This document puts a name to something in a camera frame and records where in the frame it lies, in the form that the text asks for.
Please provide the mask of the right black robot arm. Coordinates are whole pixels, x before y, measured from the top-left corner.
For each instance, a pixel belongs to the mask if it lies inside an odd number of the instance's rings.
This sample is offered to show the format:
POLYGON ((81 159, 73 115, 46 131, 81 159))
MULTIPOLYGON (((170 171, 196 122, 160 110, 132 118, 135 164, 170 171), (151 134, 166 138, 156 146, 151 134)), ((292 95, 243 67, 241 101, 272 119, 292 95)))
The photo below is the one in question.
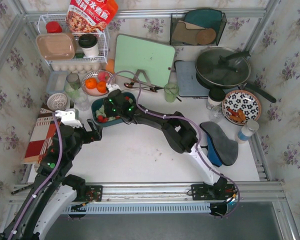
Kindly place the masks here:
POLYGON ((138 98, 128 101, 121 90, 117 89, 103 99, 105 114, 119 116, 126 123, 146 125, 163 132, 169 146, 177 153, 188 153, 193 163, 203 173, 203 184, 208 193, 220 195, 226 190, 227 178, 212 165, 200 147, 202 134, 199 127, 178 111, 164 114, 150 110, 138 103, 138 98))

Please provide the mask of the clear plastic cup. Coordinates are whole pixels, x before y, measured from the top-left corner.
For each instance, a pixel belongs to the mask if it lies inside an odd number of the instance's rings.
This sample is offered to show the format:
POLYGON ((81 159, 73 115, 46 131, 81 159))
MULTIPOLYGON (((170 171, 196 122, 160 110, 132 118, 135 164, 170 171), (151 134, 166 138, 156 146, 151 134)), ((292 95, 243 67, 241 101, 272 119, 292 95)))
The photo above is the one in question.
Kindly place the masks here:
POLYGON ((74 104, 76 108, 81 111, 87 111, 91 106, 88 95, 84 92, 79 93, 79 95, 74 99, 74 104))

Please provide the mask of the teal storage basket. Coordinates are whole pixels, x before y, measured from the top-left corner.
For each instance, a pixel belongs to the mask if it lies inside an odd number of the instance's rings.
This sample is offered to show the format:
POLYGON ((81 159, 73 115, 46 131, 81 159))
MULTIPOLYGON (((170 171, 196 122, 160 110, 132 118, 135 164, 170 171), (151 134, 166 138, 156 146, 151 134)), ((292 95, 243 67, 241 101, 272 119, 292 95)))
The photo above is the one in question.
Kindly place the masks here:
POLYGON ((120 123, 130 124, 118 115, 119 111, 114 106, 114 100, 108 96, 95 100, 91 105, 91 112, 93 121, 103 128, 120 123))

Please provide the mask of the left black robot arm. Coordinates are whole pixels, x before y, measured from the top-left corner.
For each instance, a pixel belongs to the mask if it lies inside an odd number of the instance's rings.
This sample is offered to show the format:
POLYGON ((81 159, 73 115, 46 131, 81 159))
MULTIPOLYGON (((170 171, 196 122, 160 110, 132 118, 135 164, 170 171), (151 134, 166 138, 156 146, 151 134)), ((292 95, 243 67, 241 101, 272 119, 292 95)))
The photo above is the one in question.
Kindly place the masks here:
POLYGON ((52 145, 39 164, 30 191, 0 240, 43 240, 65 207, 86 193, 86 181, 69 174, 84 144, 102 139, 102 127, 88 121, 83 126, 58 124, 52 145))

